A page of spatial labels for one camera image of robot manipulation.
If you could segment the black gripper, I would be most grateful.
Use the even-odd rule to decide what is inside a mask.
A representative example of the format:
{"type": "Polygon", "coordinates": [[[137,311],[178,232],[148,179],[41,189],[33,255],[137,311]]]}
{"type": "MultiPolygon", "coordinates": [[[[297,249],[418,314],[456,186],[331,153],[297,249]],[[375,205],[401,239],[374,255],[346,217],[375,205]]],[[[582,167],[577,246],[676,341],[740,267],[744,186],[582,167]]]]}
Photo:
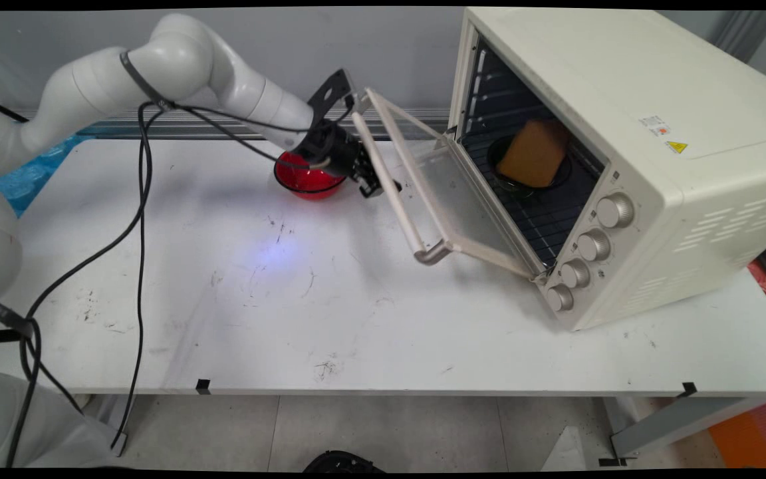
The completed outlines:
{"type": "MultiPolygon", "coordinates": [[[[371,158],[365,153],[361,142],[337,122],[329,119],[317,122],[295,149],[295,154],[328,175],[354,180],[364,199],[382,194],[380,179],[371,158]]],[[[392,184],[401,193],[402,183],[393,179],[392,184]]]]}

